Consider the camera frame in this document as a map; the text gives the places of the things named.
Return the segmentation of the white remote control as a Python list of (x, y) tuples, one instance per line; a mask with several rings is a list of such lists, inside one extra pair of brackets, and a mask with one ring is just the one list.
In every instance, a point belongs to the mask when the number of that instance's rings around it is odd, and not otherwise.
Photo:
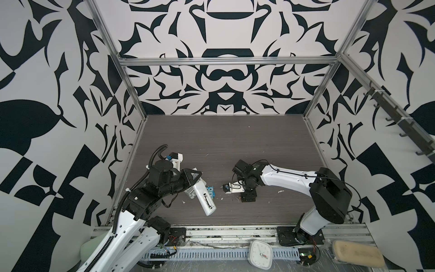
[(184, 191), (189, 198), (194, 199), (197, 197), (199, 200), (199, 203), (201, 204), (206, 216), (210, 216), (213, 214), (216, 210), (216, 206), (214, 204), (213, 199), (210, 197), (207, 188), (206, 188), (206, 182), (202, 179), (202, 177), (199, 179), (199, 181), (195, 184), (189, 187)]

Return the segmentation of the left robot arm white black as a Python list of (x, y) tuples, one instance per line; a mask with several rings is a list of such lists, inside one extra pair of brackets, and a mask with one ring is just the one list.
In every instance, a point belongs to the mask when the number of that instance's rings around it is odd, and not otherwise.
[(202, 172), (181, 169), (167, 159), (149, 162), (144, 176), (126, 189), (113, 226), (79, 268), (80, 272), (129, 272), (141, 258), (169, 237), (171, 225), (153, 213), (168, 195), (196, 186)]

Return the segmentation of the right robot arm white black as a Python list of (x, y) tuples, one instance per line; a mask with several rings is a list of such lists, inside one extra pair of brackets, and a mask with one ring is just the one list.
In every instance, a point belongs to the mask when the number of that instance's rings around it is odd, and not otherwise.
[(293, 229), (295, 238), (314, 237), (330, 223), (343, 224), (352, 192), (328, 168), (297, 171), (278, 167), (262, 159), (252, 164), (239, 160), (233, 167), (236, 181), (223, 186), (226, 194), (239, 193), (243, 202), (254, 202), (258, 187), (280, 187), (310, 197), (314, 206), (304, 213)]

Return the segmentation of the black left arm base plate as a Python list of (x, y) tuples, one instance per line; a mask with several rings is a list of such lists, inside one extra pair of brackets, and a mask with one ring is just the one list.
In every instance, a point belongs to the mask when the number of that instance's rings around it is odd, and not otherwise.
[(187, 229), (184, 227), (171, 227), (164, 245), (166, 247), (177, 247), (185, 241), (186, 231)]

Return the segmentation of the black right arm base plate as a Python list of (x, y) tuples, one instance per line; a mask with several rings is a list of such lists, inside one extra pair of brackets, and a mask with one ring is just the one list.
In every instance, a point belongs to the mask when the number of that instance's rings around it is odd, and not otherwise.
[(296, 247), (302, 245), (323, 245), (324, 235), (320, 230), (315, 235), (310, 235), (297, 227), (279, 226), (276, 228), (278, 243), (284, 247)]

